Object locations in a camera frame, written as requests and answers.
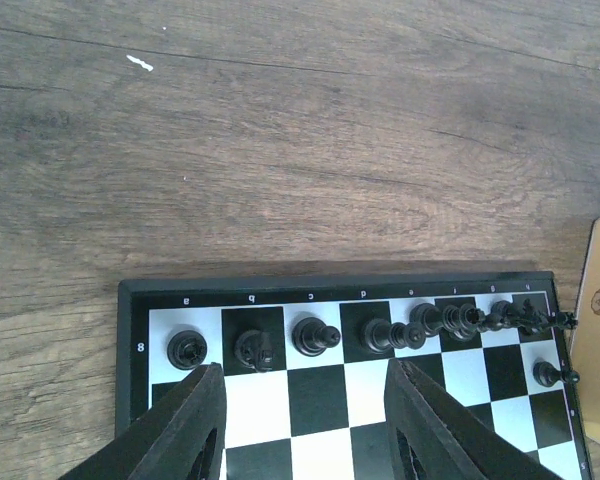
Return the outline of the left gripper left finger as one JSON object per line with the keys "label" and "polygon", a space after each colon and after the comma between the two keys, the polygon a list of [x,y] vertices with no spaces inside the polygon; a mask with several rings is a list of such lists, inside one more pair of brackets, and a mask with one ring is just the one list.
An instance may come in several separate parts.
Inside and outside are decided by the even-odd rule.
{"label": "left gripper left finger", "polygon": [[217,479],[225,445],[222,367],[201,366],[69,479]]}

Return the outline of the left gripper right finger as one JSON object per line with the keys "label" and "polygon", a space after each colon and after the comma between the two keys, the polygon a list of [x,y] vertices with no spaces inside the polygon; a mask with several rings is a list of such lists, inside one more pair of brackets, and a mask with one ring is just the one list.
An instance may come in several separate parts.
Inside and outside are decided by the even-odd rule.
{"label": "left gripper right finger", "polygon": [[388,362],[385,417],[396,479],[556,479],[407,360]]}

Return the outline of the black chess piece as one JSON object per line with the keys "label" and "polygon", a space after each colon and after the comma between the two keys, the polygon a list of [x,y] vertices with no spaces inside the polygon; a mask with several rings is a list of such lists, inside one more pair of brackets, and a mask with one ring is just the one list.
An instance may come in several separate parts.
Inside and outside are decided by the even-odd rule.
{"label": "black chess piece", "polygon": [[545,314],[536,309],[529,299],[525,299],[515,324],[528,335],[536,335],[552,329],[574,330],[578,326],[578,320],[573,312],[557,311],[554,315]]}
{"label": "black chess piece", "polygon": [[462,342],[472,340],[485,322],[485,314],[471,304],[460,307],[447,305],[442,311],[442,323],[449,335]]}
{"label": "black chess piece", "polygon": [[178,326],[171,332],[166,354],[174,368],[194,370],[203,364],[207,353],[207,342],[198,330],[188,326]]}
{"label": "black chess piece", "polygon": [[270,334],[262,330],[247,330],[235,342],[234,356],[245,368],[258,373],[273,370],[275,359]]}
{"label": "black chess piece", "polygon": [[373,318],[362,328],[361,343],[369,351],[384,354],[391,349],[420,349],[426,341],[421,324],[391,323],[382,318]]}
{"label": "black chess piece", "polygon": [[499,331],[501,329],[517,328],[519,319],[519,309],[512,302],[500,300],[491,306],[490,313],[485,317],[483,330]]}
{"label": "black chess piece", "polygon": [[294,348],[307,357],[317,357],[327,349],[336,347],[341,340],[340,331],[326,325],[321,319],[307,317],[299,321],[292,330]]}
{"label": "black chess piece", "polygon": [[409,321],[420,324],[427,337],[436,336],[442,330],[458,331],[460,328],[459,308],[447,305],[440,309],[431,303],[420,303],[409,313]]}

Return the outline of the black chess pawn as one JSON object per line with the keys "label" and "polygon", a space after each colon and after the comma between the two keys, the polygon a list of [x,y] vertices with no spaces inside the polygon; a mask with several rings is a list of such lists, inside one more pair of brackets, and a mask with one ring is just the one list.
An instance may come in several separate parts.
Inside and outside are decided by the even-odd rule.
{"label": "black chess pawn", "polygon": [[558,382],[574,385],[580,381],[580,375],[575,370],[558,370],[548,361],[538,361],[534,364],[533,378],[539,385],[547,388]]}

